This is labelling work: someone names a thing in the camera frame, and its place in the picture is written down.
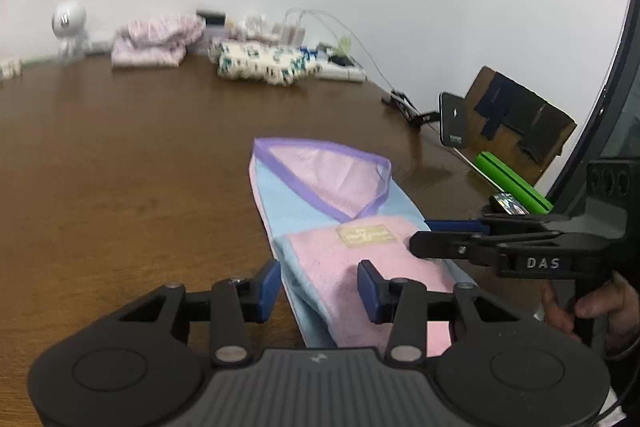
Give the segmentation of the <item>person right hand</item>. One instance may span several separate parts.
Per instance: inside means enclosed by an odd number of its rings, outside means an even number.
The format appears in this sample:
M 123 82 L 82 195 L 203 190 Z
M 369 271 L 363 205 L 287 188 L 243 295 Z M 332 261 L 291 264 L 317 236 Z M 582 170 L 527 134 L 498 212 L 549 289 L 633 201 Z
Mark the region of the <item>person right hand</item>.
M 547 283 L 541 291 L 544 323 L 574 340 L 577 319 L 608 320 L 605 350 L 611 358 L 623 358 L 639 343 L 639 295 L 618 273 L 608 282 L 575 303 L 574 311 L 567 312 L 556 299 L 556 292 Z

